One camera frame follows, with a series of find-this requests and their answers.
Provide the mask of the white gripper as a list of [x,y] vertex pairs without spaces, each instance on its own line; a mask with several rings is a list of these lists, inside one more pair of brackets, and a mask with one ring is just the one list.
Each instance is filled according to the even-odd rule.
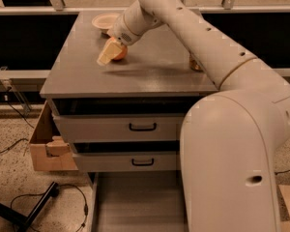
[[135,15],[121,14],[107,31],[118,42],[107,42],[100,53],[97,63],[107,65],[112,60],[120,60],[125,54],[124,45],[133,45],[140,40],[139,21]]

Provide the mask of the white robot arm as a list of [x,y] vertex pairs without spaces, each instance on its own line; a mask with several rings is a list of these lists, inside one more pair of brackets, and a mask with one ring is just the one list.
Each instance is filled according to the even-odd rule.
[[281,232],[273,155],[290,137],[290,84],[183,0],[136,0],[109,30],[99,64],[161,24],[217,88],[181,128],[188,231]]

